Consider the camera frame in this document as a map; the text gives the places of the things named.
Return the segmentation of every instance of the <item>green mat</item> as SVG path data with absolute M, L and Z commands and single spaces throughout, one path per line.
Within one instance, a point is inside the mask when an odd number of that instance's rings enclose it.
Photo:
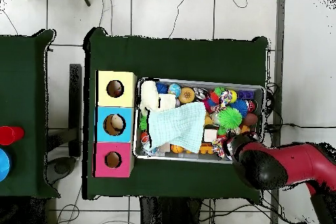
M 31 37 L 0 35 L 0 125 L 24 128 L 24 138 L 1 146 L 12 167 L 1 196 L 58 197 L 44 180 L 46 161 L 45 50 L 54 31 Z
M 88 147 L 83 145 L 84 193 L 89 198 L 95 195 L 189 196 L 248 198 L 259 202 L 259 192 L 245 186 L 231 164 L 139 159 L 128 179 L 92 177 L 95 70 L 134 72 L 138 78 L 264 87 L 267 46 L 265 37 L 253 41 L 108 37 L 102 28 L 93 28 L 84 40 L 84 97 L 89 96 L 89 102 L 85 104 L 83 128 L 84 139 L 89 139 Z

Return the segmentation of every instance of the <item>blue box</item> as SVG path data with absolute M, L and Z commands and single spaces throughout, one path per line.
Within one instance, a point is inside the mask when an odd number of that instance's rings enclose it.
M 98 107 L 98 123 L 97 123 L 97 142 L 125 142 L 131 141 L 133 131 L 133 110 L 134 108 L 121 107 Z M 118 114 L 126 123 L 124 130 L 119 135 L 109 135 L 104 130 L 104 120 L 111 114 Z

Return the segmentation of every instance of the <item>metal tray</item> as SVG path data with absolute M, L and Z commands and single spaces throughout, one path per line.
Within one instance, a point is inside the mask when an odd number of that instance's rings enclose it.
M 265 123 L 265 115 L 264 109 L 266 106 L 266 93 L 265 88 L 256 85 L 238 85 L 238 84 L 227 84 L 227 83 L 213 83 L 213 82 L 201 82 L 201 81 L 184 81 L 177 79 L 161 79 L 161 78 L 140 78 L 136 83 L 136 99 L 135 99 L 135 124 L 134 124 L 134 137 L 133 137 L 133 154 L 137 158 L 143 159 L 155 159 L 155 160 L 179 160 L 179 161 L 189 161 L 189 162 L 212 162 L 212 163 L 221 163 L 221 164 L 231 164 L 232 161 L 229 159 L 221 159 L 216 153 L 214 154 L 188 154 L 185 151 L 180 154 L 175 154 L 174 152 L 166 152 L 162 153 L 161 156 L 153 155 L 147 156 L 142 151 L 142 143 L 140 141 L 141 130 L 138 128 L 140 121 L 140 87 L 141 83 L 146 80 L 159 81 L 164 84 L 170 85 L 172 83 L 177 83 L 181 87 L 200 87 L 206 90 L 212 90 L 215 87 L 224 86 L 228 89 L 233 89 L 235 91 L 245 90 L 245 91 L 254 91 L 254 100 L 257 102 L 257 109 L 254 113 L 258 116 L 258 124 L 252 128 L 252 130 L 256 131 L 261 137 L 264 133 L 264 123 Z

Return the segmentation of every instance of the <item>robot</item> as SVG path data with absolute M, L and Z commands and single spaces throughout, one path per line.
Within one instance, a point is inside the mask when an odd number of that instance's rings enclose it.
M 267 148 L 256 133 L 223 144 L 240 179 L 258 190 L 305 182 L 320 224 L 336 224 L 336 150 L 327 143 L 292 143 Z

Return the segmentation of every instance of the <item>yellow box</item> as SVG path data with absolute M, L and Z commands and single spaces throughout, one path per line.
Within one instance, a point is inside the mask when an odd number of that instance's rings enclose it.
M 118 97 L 108 94 L 113 80 L 121 84 L 123 93 Z M 137 77 L 132 72 L 98 71 L 98 105 L 106 107 L 134 107 Z

